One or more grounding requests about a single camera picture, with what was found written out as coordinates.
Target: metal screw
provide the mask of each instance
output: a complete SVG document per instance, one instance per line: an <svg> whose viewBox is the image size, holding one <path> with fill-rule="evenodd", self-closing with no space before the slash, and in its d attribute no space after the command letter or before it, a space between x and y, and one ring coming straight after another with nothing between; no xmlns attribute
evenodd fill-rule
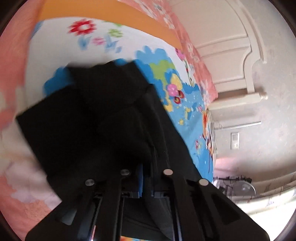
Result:
<svg viewBox="0 0 296 241"><path fill-rule="evenodd" d="M170 176L170 175L173 174L173 170L171 170L171 169L165 169L165 170L163 171L163 174L166 175L166 176Z"/></svg>
<svg viewBox="0 0 296 241"><path fill-rule="evenodd" d="M87 186L92 186L94 184L94 180L93 179L87 179L86 181L85 181L85 185L87 185Z"/></svg>
<svg viewBox="0 0 296 241"><path fill-rule="evenodd" d="M128 175L130 174L130 171L127 170L127 169L122 169L122 170L120 171L120 174L121 174L122 176L128 176Z"/></svg>
<svg viewBox="0 0 296 241"><path fill-rule="evenodd" d="M209 184L207 179L200 179L198 182L201 186L207 186Z"/></svg>

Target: electrical outlet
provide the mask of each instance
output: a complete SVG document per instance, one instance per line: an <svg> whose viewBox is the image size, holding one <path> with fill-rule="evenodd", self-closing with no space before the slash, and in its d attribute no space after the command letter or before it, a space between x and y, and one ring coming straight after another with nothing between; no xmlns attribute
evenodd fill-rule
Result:
<svg viewBox="0 0 296 241"><path fill-rule="evenodd" d="M230 149L238 149L238 148L239 148L239 132L232 132Z"/></svg>

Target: orange stripe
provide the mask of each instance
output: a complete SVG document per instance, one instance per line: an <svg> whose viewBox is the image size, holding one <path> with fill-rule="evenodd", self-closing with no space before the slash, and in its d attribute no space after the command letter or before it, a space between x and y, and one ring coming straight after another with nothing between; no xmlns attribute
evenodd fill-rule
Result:
<svg viewBox="0 0 296 241"><path fill-rule="evenodd" d="M87 17L119 23L146 32L175 48L182 49L175 31L117 0L47 0L38 20L62 17Z"/></svg>

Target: headboard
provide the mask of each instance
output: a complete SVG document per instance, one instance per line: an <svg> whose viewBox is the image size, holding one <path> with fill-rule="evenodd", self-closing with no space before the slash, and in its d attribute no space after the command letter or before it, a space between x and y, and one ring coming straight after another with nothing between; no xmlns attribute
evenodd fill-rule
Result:
<svg viewBox="0 0 296 241"><path fill-rule="evenodd" d="M219 98L209 109L252 104L267 99L257 93L252 66L266 63L261 34L247 9L237 0L169 0L173 12L209 69Z"/></svg>

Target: black cloth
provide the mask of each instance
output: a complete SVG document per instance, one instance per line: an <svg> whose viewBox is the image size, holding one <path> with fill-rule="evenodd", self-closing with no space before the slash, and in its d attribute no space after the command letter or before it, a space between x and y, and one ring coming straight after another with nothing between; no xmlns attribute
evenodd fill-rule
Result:
<svg viewBox="0 0 296 241"><path fill-rule="evenodd" d="M17 117L47 180L63 200L86 179L105 180L127 164L143 163L160 178L166 168L190 180L200 174L162 106L153 85L134 63L68 67L75 86L66 87ZM127 199L122 235L172 240L165 199L151 197L144 173L143 197Z"/></svg>

